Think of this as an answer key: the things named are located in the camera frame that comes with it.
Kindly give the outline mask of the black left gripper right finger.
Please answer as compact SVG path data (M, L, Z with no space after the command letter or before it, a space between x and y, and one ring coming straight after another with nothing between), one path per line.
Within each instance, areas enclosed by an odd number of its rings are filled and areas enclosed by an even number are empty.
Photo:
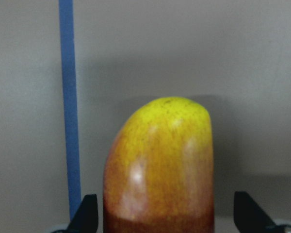
M281 232L281 227L244 191L234 193L234 223L240 233Z

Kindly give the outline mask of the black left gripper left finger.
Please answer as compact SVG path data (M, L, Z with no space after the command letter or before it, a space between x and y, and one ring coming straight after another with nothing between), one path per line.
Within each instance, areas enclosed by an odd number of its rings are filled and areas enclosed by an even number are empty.
M85 195L77 212L66 228L66 233L96 233L98 205L96 194Z

